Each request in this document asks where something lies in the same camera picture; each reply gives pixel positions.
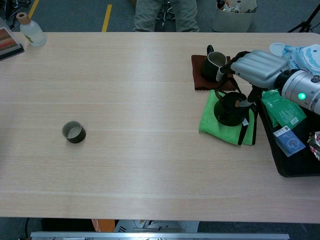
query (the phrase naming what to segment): orange object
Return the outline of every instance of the orange object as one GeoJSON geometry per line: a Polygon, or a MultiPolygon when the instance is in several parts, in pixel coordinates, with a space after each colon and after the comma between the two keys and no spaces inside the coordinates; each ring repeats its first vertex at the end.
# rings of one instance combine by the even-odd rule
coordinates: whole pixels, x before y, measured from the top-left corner
{"type": "Polygon", "coordinates": [[[25,12],[20,12],[15,17],[23,25],[28,25],[31,22],[28,14],[26,14],[25,12]]]}
{"type": "Polygon", "coordinates": [[[91,219],[96,232],[113,232],[116,227],[113,219],[91,219]]]}

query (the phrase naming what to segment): mug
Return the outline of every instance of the mug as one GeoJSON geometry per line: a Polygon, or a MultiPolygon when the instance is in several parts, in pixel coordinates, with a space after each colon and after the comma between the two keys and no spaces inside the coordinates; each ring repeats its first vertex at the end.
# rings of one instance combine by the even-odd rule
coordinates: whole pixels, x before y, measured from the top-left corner
{"type": "Polygon", "coordinates": [[[201,65],[201,76],[209,82],[216,82],[217,72],[220,67],[227,64],[227,57],[221,52],[214,51],[212,45],[206,48],[206,54],[201,65]]]}
{"type": "Polygon", "coordinates": [[[77,121],[69,121],[62,128],[62,135],[70,143],[80,143],[86,137],[86,130],[77,121]]]}

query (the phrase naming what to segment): teapot handle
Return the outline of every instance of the teapot handle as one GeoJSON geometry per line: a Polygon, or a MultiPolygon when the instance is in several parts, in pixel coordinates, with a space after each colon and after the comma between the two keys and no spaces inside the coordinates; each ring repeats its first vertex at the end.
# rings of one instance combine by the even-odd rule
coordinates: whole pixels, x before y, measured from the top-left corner
{"type": "Polygon", "coordinates": [[[207,55],[209,55],[209,53],[212,53],[212,52],[214,52],[215,50],[214,50],[214,47],[212,46],[212,45],[208,45],[207,47],[206,47],[206,54],[207,55]]]}

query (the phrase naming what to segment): stool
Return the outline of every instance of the stool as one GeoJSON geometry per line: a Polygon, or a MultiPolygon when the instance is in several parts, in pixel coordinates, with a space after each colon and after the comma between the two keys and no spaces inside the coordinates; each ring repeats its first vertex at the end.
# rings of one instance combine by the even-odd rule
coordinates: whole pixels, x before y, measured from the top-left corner
{"type": "Polygon", "coordinates": [[[164,0],[163,4],[160,8],[157,20],[161,21],[162,31],[165,31],[166,21],[174,21],[176,20],[175,14],[172,12],[171,3],[169,0],[164,0]]]}

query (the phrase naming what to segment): yellow floor stripe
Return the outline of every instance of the yellow floor stripe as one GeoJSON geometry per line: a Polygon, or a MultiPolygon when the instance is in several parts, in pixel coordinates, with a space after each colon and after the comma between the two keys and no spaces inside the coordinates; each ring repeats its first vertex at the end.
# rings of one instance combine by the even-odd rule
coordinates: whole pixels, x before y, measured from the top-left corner
{"type": "Polygon", "coordinates": [[[102,31],[101,32],[105,33],[107,31],[107,29],[108,29],[108,23],[109,23],[111,8],[112,8],[112,4],[108,4],[108,6],[106,7],[105,17],[104,17],[104,21],[103,21],[102,31]]]}
{"type": "Polygon", "coordinates": [[[29,17],[30,19],[32,18],[32,15],[34,14],[38,3],[39,3],[39,0],[34,0],[34,3],[32,4],[32,7],[31,7],[30,12],[29,12],[29,14],[28,14],[28,17],[29,17]]]}

